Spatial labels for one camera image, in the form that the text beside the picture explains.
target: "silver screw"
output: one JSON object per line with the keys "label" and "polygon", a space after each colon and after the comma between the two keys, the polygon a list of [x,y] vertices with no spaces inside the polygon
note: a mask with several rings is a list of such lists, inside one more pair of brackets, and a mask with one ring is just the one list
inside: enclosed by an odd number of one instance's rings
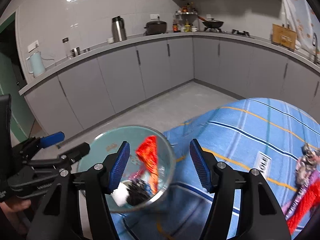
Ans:
{"label": "silver screw", "polygon": [[227,165],[224,162],[218,162],[217,163],[218,168],[224,169]]}
{"label": "silver screw", "polygon": [[257,175],[259,175],[259,171],[257,170],[257,169],[252,169],[251,170],[251,173],[254,175],[254,176],[257,176]]}
{"label": "silver screw", "polygon": [[101,163],[97,163],[95,166],[94,166],[94,169],[95,170],[101,170],[103,168],[103,165]]}
{"label": "silver screw", "polygon": [[65,176],[67,176],[68,174],[69,174],[69,171],[67,171],[67,170],[63,170],[63,171],[60,172],[60,175],[61,175],[62,177],[65,177]]}

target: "doorway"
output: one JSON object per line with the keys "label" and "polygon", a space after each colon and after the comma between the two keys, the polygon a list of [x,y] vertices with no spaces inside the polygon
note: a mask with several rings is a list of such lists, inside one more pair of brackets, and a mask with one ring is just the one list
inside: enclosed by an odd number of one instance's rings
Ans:
{"label": "doorway", "polygon": [[28,104],[19,95],[19,90],[26,84],[18,56],[14,13],[0,25],[0,94],[11,94],[12,97],[10,129],[13,144],[26,140],[35,123]]}

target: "orange cloth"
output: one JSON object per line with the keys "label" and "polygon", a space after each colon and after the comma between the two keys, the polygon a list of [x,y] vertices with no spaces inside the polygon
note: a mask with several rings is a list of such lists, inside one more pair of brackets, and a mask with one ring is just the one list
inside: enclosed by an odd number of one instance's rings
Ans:
{"label": "orange cloth", "polygon": [[307,192],[300,200],[297,209],[295,210],[292,217],[287,221],[290,234],[292,234],[297,228],[300,220],[310,210],[310,208],[317,206],[320,203],[320,179],[313,183],[307,189]]}
{"label": "orange cloth", "polygon": [[147,137],[143,143],[136,149],[136,154],[141,160],[151,176],[149,184],[153,194],[158,191],[158,154],[157,154],[157,143],[156,136],[151,135]]}

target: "metal spring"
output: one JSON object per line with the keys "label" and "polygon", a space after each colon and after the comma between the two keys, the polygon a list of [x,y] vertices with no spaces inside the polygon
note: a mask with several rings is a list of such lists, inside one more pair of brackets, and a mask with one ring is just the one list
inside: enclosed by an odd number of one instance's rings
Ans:
{"label": "metal spring", "polygon": [[50,187],[51,185],[52,185],[52,182],[51,183],[47,183],[47,184],[43,184],[43,185],[37,187],[37,189],[44,189],[44,188]]}

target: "frying pan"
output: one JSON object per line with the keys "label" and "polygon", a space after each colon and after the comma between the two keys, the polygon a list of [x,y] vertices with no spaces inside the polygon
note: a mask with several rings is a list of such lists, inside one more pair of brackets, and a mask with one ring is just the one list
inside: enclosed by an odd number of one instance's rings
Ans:
{"label": "frying pan", "polygon": [[204,29],[204,31],[206,31],[207,29],[218,29],[218,28],[220,28],[220,27],[223,25],[223,23],[224,23],[224,22],[222,22],[222,21],[217,21],[217,20],[207,21],[207,20],[203,19],[203,18],[200,17],[200,16],[198,16],[198,18],[199,18],[200,20],[202,20],[202,21],[203,21],[202,23],[204,24],[204,26],[206,26],[206,28]]}

